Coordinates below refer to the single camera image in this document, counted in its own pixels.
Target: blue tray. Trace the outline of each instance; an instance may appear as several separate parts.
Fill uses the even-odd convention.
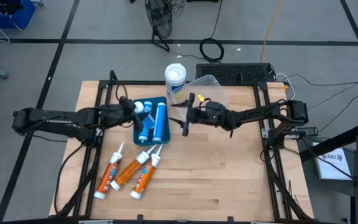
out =
[[[157,113],[157,104],[158,103],[165,103],[167,104],[167,99],[164,96],[161,97],[154,97],[154,98],[144,98],[144,99],[137,99],[134,100],[134,102],[139,101],[139,102],[146,102],[146,101],[150,101],[153,103],[153,107],[152,107],[152,117],[155,119],[155,114]],[[169,132],[169,122],[168,122],[168,108],[165,110],[165,120],[164,120],[164,130],[162,133],[162,141],[153,141],[153,132],[154,129],[150,129],[149,130],[149,140],[146,142],[141,143],[137,138],[139,137],[140,131],[136,131],[134,128],[134,143],[138,146],[151,146],[151,145],[155,145],[155,144],[161,144],[161,143],[168,143],[169,140],[171,139],[171,134]]]

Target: electric fan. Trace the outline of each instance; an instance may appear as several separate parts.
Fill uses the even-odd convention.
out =
[[[172,13],[169,0],[145,0],[147,17],[153,27],[152,43],[169,52],[169,46],[163,39],[172,33]],[[154,37],[157,36],[164,46],[155,43]]]

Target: clear plastic container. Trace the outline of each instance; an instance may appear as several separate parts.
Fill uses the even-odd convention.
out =
[[[203,96],[204,99],[210,98],[212,101],[219,102],[224,106],[229,105],[229,98],[227,97],[226,92],[212,75],[205,75],[187,83],[183,88],[172,90],[170,98],[173,103],[181,103],[189,98],[190,93],[196,95],[193,107],[200,105],[200,99],[197,95]],[[181,118],[186,119],[187,108],[177,109]]]

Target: orange caulk tube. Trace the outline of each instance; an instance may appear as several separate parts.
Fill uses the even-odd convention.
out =
[[[107,166],[106,171],[104,171],[102,179],[100,180],[98,188],[96,189],[96,192],[93,194],[93,196],[100,199],[105,198],[107,192],[109,191],[110,183],[112,182],[112,180],[114,180],[118,165],[122,159],[121,151],[123,146],[124,142],[121,143],[121,146],[119,147],[118,151],[112,154],[109,165]]]
[[[135,184],[135,187],[133,191],[131,192],[131,196],[139,200],[144,192],[144,190],[147,187],[147,184],[149,184],[150,180],[152,179],[153,173],[155,171],[155,168],[157,168],[158,163],[160,162],[160,152],[161,152],[162,144],[158,151],[154,154],[152,154],[152,159],[148,161],[146,166],[144,167],[142,174],[140,175],[139,179],[137,179],[137,182]]]
[[[153,149],[156,147],[154,145],[151,149],[149,149],[147,152],[143,151],[141,152],[136,159],[134,159],[115,179],[111,182],[111,186],[119,190],[134,174],[135,172],[140,168],[140,166],[145,163],[150,158],[150,153],[153,151]]]

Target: yellow cable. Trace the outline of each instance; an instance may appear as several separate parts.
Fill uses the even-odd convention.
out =
[[[277,12],[278,12],[278,10],[280,9],[280,5],[281,5],[281,0],[278,0],[278,1],[277,1],[276,8],[275,8],[275,10],[274,10],[273,18],[272,18],[272,20],[270,21],[270,25],[269,25],[269,27],[268,27],[268,30],[267,30],[267,33],[266,33],[266,36],[265,36],[264,46],[262,47],[262,53],[260,54],[260,63],[262,63],[262,60],[264,59],[266,41],[267,41],[267,39],[268,39],[268,37],[269,37],[270,31],[272,30],[272,27],[273,27],[273,24],[274,24],[274,20],[276,19],[276,16],[277,16]]]

